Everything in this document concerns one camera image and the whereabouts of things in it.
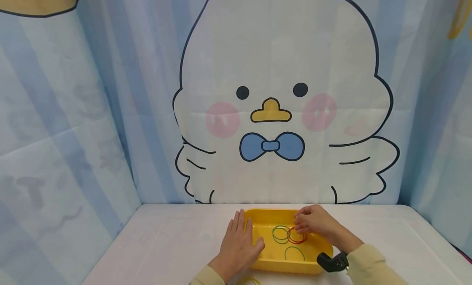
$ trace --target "white table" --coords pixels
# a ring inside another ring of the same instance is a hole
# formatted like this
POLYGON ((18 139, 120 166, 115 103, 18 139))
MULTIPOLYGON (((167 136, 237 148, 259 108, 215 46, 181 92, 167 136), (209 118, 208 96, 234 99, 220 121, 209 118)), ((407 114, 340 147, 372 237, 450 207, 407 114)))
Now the white table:
MULTIPOLYGON (((302 205, 142 205, 83 285, 185 285, 219 251, 240 208, 302 205)), ((403 205, 325 205, 364 242, 375 245, 409 284, 472 284, 472 266, 418 213, 403 205)), ((341 273, 248 273, 263 285, 351 284, 341 273)))

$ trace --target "red rubber band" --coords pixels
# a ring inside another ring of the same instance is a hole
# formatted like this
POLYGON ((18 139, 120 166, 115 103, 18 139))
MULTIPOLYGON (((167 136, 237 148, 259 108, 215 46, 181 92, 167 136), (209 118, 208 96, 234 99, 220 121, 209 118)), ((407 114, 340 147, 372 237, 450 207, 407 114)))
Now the red rubber band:
POLYGON ((292 243, 292 244, 302 244, 303 242, 305 242, 308 239, 308 236, 306 235, 306 233, 303 233, 303 240, 301 240, 301 241, 296 241, 296 240, 292 239, 290 237, 290 233, 292 232, 292 230, 295 230, 294 226, 291 227, 287 232, 287 238, 290 241, 290 243, 292 243))

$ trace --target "wrist strap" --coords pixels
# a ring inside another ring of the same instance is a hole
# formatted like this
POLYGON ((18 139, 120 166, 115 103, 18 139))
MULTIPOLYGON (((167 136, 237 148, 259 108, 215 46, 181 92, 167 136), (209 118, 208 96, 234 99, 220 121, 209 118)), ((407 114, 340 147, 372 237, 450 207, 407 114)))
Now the wrist strap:
POLYGON ((349 266, 346 253, 339 253, 331 258, 326 253, 320 253, 316 258, 318 264, 328 273, 341 272, 349 266))

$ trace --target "fabric backdrop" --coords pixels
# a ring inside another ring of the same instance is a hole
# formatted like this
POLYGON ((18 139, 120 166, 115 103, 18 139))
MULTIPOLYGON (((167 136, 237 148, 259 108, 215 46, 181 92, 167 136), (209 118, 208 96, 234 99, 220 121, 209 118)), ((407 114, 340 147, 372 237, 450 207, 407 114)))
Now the fabric backdrop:
POLYGON ((471 255, 471 2, 0 0, 0 283, 80 284, 141 202, 400 199, 471 255))
POLYGON ((141 202, 75 0, 6 2, 0 284, 77 285, 141 202))

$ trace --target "cartoon chick beak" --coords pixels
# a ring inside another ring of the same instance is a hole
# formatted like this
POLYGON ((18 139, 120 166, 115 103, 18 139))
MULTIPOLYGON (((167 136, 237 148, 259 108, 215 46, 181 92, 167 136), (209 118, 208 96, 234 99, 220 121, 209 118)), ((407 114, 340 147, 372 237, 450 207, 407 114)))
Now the cartoon chick beak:
POLYGON ((0 0, 0 12, 46 18, 72 11, 78 0, 0 0))
POLYGON ((280 109, 280 103, 277 99, 268 98, 263 102, 262 109, 257 109, 251 114, 252 122, 287 122, 292 119, 292 113, 280 109))

